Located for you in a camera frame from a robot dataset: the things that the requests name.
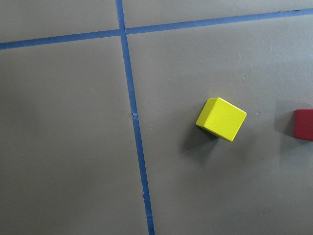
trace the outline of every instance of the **block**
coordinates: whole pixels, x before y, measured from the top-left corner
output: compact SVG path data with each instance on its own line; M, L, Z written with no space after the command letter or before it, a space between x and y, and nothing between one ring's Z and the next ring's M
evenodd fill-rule
M297 139L313 141L313 109L295 111L293 136Z
M196 125L232 142L245 118L246 112L218 97L207 100Z

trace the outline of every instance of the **blue tape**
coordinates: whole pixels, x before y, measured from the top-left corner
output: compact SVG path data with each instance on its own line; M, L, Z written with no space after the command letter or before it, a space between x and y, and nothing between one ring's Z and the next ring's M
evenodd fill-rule
M256 20L265 20L265 19L292 17L292 16L304 16L304 15L312 15L312 14L313 14L313 8L310 8L310 9L303 9L303 10L280 11L280 12L272 12L272 13L265 13L265 14L224 17L224 18L199 20L199 21L166 23L166 24L157 24L157 25L151 25L151 26L127 28L126 34L148 33L148 32L179 29L179 28L191 28L191 27L200 27L200 26L208 26L208 25L223 24L223 23L226 24L226 23L236 23L236 22L245 22L245 21L256 21Z
M106 37L113 37L113 36L119 36L119 35L120 35L120 30L114 29L114 30L106 30L106 31L93 32L93 33L79 33L79 34L56 36L56 37L49 37L49 38L30 39L30 40L23 40L23 41L9 42L9 43L0 43L0 50L17 48L17 47L29 47L29 46L36 46L36 45L43 45L43 44L51 44L51 43L79 41L79 40L85 40L85 39L106 38Z
M137 112L137 104L136 104L136 96L135 96L135 91L134 91L134 80L133 80L131 59L130 59L128 40L127 40L126 30L125 30L123 3L122 3L122 0L116 0L115 3L116 3L116 9L117 9L118 23L119 23L119 28L120 28L129 100L131 104L131 112L133 114L134 134L135 134L135 140L136 140L139 170L140 170L141 184L142 184L142 190L143 190L143 196L144 196L144 204L145 204L145 209L146 209L148 231L149 231L149 235L155 235L146 164L145 164L145 158L144 158L144 153L143 153L142 138L141 138L138 112Z

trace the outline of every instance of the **yellow cube's top face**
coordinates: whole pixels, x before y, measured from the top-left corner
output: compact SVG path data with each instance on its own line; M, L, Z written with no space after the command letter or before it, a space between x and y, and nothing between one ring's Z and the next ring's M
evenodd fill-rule
M233 141L246 112L222 98L208 99L196 125L227 141Z

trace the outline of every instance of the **blue line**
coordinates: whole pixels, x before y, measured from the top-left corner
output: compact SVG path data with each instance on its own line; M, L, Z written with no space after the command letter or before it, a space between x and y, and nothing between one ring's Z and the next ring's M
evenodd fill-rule
M120 35L120 30L114 29L114 30L106 30L106 31L93 32L93 33L79 33L79 34L56 36L56 37L49 37L49 38L30 39L30 40L23 40L23 41L9 42L9 43L0 43L0 50L17 48L17 47L29 47L29 46L36 46L36 45L43 45L43 44L51 44L51 43L79 41L79 40L85 40L85 39L106 38L106 37L119 36L119 35Z
M145 158L144 158L143 146L142 146L142 138L141 138L141 132L140 132L140 126L139 126L136 96L135 96L135 91L134 91L134 80L133 80L131 59L130 59L128 40L127 40L126 30L125 30L123 3L122 3L122 0L116 0L115 3L116 3L116 9L117 9L118 23L119 23L119 28L120 28L129 100L131 104L131 112L133 114L134 134L135 134L135 140L136 140L136 146L137 146L139 170L140 170L141 184L142 184L142 190L143 190L143 198L144 198L145 209L146 209L148 231L149 231L149 235L155 235L150 195L149 195L147 171L146 171Z
M234 17L224 17L216 19L207 19L199 21L188 21L188 22L179 22L179 23L166 23L166 24L157 24L151 26L141 26L134 28L127 28L126 34L137 34L137 33L147 33L147 32L156 32L156 31L165 31L179 28L191 28L191 27L200 27L208 26L215 24L226 24L226 23L236 23L236 22L245 22L245 21L256 21L256 20L265 20L281 17L292 17L292 16L304 16L312 15L313 8L303 9L303 10L294 10L294 11L279 11L265 14L254 14L254 15L244 15L244 16L234 16Z

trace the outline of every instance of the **cube face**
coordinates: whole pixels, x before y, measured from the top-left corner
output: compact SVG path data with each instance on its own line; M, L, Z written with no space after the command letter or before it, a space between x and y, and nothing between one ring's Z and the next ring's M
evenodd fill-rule
M246 118L246 112L223 100L208 99L196 125L232 142Z
M313 141L313 109L295 111L293 136L297 139Z

